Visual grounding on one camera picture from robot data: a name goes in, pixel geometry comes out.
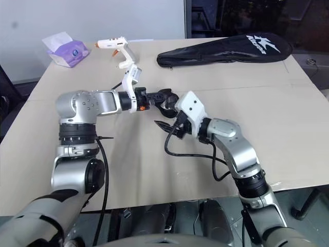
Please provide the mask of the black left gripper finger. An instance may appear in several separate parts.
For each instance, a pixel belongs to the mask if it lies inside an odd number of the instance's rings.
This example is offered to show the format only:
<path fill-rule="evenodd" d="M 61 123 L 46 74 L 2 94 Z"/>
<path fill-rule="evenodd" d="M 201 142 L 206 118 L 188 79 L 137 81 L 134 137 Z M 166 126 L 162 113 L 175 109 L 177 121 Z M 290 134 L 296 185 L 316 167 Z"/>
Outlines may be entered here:
<path fill-rule="evenodd" d="M 166 118 L 176 117 L 175 102 L 169 101 L 158 101 L 155 102 L 155 107 L 158 108 L 161 114 Z"/>
<path fill-rule="evenodd" d="M 177 102 L 179 97 L 171 89 L 162 89 L 155 93 L 155 102 Z"/>

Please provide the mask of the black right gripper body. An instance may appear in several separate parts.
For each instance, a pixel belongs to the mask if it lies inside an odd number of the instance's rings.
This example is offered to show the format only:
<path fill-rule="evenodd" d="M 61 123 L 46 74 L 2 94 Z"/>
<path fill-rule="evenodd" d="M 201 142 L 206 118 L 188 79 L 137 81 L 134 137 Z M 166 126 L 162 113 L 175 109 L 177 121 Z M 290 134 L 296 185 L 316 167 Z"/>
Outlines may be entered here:
<path fill-rule="evenodd" d="M 179 139 L 183 139 L 186 134 L 191 134 L 191 131 L 192 128 L 188 116 L 183 111 L 179 111 L 174 123 L 174 135 Z"/>

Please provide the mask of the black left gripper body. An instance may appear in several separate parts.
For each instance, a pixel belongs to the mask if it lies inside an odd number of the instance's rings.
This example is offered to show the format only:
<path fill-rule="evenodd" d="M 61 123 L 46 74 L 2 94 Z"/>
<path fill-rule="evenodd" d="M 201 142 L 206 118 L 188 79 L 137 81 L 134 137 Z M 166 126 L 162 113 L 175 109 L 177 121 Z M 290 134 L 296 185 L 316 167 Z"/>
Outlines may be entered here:
<path fill-rule="evenodd" d="M 134 93 L 137 100 L 137 111 L 149 110 L 155 104 L 157 93 L 147 93 L 145 87 L 136 87 Z"/>

